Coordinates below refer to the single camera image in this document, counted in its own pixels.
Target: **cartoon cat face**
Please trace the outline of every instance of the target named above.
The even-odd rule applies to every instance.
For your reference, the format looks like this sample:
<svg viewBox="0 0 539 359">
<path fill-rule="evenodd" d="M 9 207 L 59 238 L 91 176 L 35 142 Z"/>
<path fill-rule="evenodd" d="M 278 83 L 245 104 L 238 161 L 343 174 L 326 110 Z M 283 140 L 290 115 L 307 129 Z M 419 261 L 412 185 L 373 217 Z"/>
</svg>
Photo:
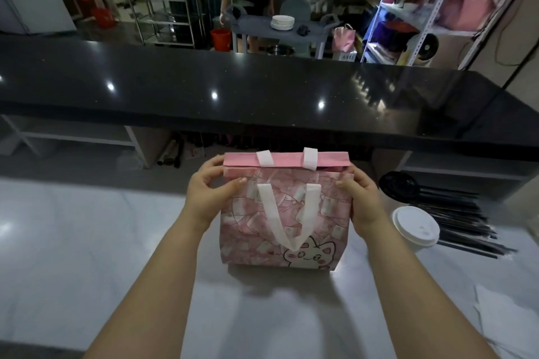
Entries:
<svg viewBox="0 0 539 359">
<path fill-rule="evenodd" d="M 329 241 L 318 246 L 314 239 L 309 237 L 298 251 L 286 250 L 282 256 L 290 263 L 289 267 L 321 268 L 333 261 L 334 253 L 334 242 Z"/>
</svg>

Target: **pink paper bag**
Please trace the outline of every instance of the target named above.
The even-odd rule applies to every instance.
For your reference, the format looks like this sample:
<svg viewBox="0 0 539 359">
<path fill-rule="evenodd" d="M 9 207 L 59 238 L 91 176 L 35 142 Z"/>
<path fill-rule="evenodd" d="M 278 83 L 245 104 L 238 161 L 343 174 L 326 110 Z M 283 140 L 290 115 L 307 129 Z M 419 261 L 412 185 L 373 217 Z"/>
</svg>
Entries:
<svg viewBox="0 0 539 359">
<path fill-rule="evenodd" d="M 352 26 L 345 24 L 344 27 L 337 27 L 333 30 L 332 50 L 335 52 L 351 52 L 356 48 L 354 42 L 356 40 L 356 31 Z"/>
<path fill-rule="evenodd" d="M 495 8 L 494 0 L 444 0 L 437 24 L 451 30 L 475 31 Z"/>
<path fill-rule="evenodd" d="M 348 240 L 351 197 L 335 182 L 347 152 L 226 153 L 225 179 L 248 178 L 221 210 L 223 263 L 334 270 Z"/>
</svg>

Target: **under-counter shelf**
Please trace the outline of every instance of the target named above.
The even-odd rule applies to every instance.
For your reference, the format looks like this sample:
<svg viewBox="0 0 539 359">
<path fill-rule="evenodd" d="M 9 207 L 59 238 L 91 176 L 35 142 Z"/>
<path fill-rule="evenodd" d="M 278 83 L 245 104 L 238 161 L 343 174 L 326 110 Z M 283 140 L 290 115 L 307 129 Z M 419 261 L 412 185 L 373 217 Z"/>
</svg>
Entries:
<svg viewBox="0 0 539 359">
<path fill-rule="evenodd" d="M 134 146 L 124 125 L 32 119 L 27 126 L 21 128 L 20 133 L 30 138 Z"/>
<path fill-rule="evenodd" d="M 401 171 L 523 181 L 538 167 L 534 162 L 413 152 Z"/>
<path fill-rule="evenodd" d="M 129 125 L 96 124 L 47 118 L 4 115 L 20 141 L 30 147 L 38 157 L 53 152 L 59 141 L 89 142 L 93 144 L 121 145 L 132 147 L 146 168 L 157 160 L 172 136 L 171 131 Z M 0 154 L 3 141 L 0 140 Z"/>
</svg>

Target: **black lid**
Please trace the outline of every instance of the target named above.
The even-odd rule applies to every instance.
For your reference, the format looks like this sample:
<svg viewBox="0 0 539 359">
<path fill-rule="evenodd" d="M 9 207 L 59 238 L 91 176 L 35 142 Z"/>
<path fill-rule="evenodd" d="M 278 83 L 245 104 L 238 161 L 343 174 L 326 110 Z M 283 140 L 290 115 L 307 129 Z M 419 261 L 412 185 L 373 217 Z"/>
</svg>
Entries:
<svg viewBox="0 0 539 359">
<path fill-rule="evenodd" d="M 378 185 L 382 192 L 397 202 L 410 203 L 419 197 L 419 184 L 408 173 L 386 173 Z"/>
</svg>

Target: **black cable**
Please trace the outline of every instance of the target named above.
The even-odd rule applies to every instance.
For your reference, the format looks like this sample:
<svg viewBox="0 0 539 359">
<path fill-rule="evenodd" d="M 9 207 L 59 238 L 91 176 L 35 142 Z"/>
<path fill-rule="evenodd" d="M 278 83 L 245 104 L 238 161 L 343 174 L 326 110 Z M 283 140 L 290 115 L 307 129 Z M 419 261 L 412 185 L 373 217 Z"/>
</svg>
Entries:
<svg viewBox="0 0 539 359">
<path fill-rule="evenodd" d="M 502 90 L 507 90 L 507 87 L 511 85 L 513 80 L 516 78 L 517 75 L 522 71 L 522 69 L 528 64 L 528 62 L 535 56 L 535 53 L 537 52 L 537 48 L 539 48 L 539 38 L 535 42 L 534 46 L 531 48 L 531 50 L 528 52 L 528 54 L 522 59 L 521 63 L 518 65 L 515 71 L 513 71 L 513 74 L 505 81 L 505 83 L 502 85 Z"/>
<path fill-rule="evenodd" d="M 505 26 L 503 26 L 503 28 L 498 33 L 498 37 L 497 37 L 497 40 L 496 40 L 496 47 L 494 49 L 494 62 L 496 64 L 503 65 L 504 67 L 517 67 L 517 66 L 519 66 L 521 64 L 521 63 L 515 63 L 515 64 L 502 63 L 498 58 L 498 50 L 500 49 L 500 44 L 501 44 L 501 39 L 502 39 L 502 36 L 503 36 L 503 32 L 506 31 L 507 28 L 509 27 L 509 25 L 513 22 L 513 20 L 515 20 L 515 17 L 519 14 L 520 9 L 521 9 L 523 4 L 524 4 L 524 0 L 520 0 L 519 6 L 515 9 L 515 14 L 513 14 L 513 17 L 511 17 L 511 19 L 507 22 L 507 24 Z"/>
</svg>

